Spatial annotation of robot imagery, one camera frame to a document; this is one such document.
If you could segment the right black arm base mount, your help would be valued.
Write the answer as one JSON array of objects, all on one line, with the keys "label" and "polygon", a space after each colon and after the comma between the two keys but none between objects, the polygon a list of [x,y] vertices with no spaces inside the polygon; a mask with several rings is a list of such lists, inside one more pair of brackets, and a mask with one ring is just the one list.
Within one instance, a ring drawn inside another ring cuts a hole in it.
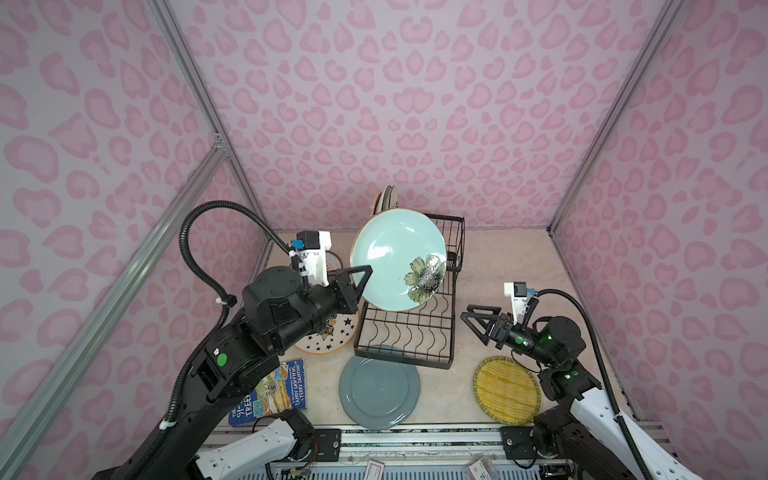
[{"label": "right black arm base mount", "polygon": [[503,426],[499,429],[507,460],[518,466],[532,467],[539,460],[559,456],[551,433],[539,426]]}]

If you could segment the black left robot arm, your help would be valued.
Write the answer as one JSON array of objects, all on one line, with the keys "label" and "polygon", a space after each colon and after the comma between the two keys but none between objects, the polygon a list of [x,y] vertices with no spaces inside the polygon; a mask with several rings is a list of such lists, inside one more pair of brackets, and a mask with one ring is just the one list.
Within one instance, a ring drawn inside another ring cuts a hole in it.
[{"label": "black left robot arm", "polygon": [[260,273],[244,288],[233,320],[208,334],[185,361],[169,419],[125,463],[96,478],[192,478],[193,459],[218,423],[278,368],[290,347],[321,332],[332,317],[356,312],[372,273],[369,265],[338,270],[327,285],[309,285],[286,266]]}]

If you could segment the teal green round plate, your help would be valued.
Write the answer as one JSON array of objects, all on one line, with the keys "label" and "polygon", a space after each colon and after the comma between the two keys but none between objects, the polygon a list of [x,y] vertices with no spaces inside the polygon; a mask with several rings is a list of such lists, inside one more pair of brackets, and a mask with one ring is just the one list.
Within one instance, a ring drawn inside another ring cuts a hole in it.
[{"label": "teal green round plate", "polygon": [[421,393],[418,370],[410,364],[355,356],[345,366],[339,396],[345,413],[368,430],[387,430],[404,422]]}]

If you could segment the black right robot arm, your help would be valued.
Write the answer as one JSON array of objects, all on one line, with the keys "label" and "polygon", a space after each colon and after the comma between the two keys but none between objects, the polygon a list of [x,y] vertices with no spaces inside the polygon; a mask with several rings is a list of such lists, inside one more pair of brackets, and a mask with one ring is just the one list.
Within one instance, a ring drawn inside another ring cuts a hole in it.
[{"label": "black right robot arm", "polygon": [[534,417],[530,448],[562,456],[593,479],[697,479],[633,419],[610,387],[578,360],[586,348],[579,326],[565,316],[545,317],[541,329],[515,323],[499,307],[470,305],[462,321],[485,345],[508,347],[537,362],[544,396],[556,406]]}]

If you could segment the orange woven round plate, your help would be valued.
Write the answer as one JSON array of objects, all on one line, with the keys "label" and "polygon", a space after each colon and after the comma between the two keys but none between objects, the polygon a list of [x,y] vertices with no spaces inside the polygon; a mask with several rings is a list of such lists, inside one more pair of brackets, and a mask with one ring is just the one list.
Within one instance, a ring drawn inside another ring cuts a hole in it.
[{"label": "orange woven round plate", "polygon": [[381,208],[381,205],[380,205],[380,203],[381,203],[381,196],[382,196],[382,192],[379,192],[375,196],[375,199],[374,199],[372,207],[371,207],[371,216],[375,216],[380,211],[380,208]]}]

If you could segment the white plate floral sprigs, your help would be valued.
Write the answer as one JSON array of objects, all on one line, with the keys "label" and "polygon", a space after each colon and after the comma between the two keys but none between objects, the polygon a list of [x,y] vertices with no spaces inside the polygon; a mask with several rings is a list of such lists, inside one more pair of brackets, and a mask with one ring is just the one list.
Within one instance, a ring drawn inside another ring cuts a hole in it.
[{"label": "white plate floral sprigs", "polygon": [[386,197],[386,202],[384,203],[384,206],[387,210],[395,209],[399,205],[399,195],[397,188],[394,185],[390,185],[388,187],[388,196]]}]

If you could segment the light blue flower plate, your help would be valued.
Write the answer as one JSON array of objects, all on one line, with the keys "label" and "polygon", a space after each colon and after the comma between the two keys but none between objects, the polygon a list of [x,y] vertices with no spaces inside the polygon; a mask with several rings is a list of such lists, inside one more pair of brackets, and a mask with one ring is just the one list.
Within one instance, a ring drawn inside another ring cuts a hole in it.
[{"label": "light blue flower plate", "polygon": [[447,264],[445,240],[436,224],[422,213],[401,208],[370,219],[350,254],[352,267],[372,269],[363,298],[384,311],[426,304],[440,289]]}]

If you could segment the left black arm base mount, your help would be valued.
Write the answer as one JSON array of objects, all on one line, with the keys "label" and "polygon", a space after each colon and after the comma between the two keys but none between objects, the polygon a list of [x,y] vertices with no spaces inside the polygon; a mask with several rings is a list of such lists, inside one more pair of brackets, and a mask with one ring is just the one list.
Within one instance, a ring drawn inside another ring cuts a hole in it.
[{"label": "left black arm base mount", "polygon": [[336,462],[340,457],[342,431],[337,428],[311,429],[295,435],[288,459],[296,462]]}]

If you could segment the black wire dish rack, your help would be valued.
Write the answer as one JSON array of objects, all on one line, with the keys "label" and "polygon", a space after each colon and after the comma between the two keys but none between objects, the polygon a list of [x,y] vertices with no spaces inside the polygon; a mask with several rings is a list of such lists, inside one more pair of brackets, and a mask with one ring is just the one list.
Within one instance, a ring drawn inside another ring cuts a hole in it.
[{"label": "black wire dish rack", "polygon": [[354,338],[361,357],[447,370],[454,359],[456,285],[463,265],[465,220],[429,213],[447,248],[442,285],[423,305],[404,312],[388,312],[366,302]]}]

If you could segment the yellow woven round plate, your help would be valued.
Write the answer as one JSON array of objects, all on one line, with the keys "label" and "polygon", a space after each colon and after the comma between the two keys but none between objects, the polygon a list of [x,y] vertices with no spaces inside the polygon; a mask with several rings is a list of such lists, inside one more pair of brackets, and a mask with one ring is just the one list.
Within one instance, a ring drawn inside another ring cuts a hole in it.
[{"label": "yellow woven round plate", "polygon": [[475,370],[472,385],[480,408],[502,425],[527,425],[540,411],[541,391],[536,378],[511,358],[484,359]]}]

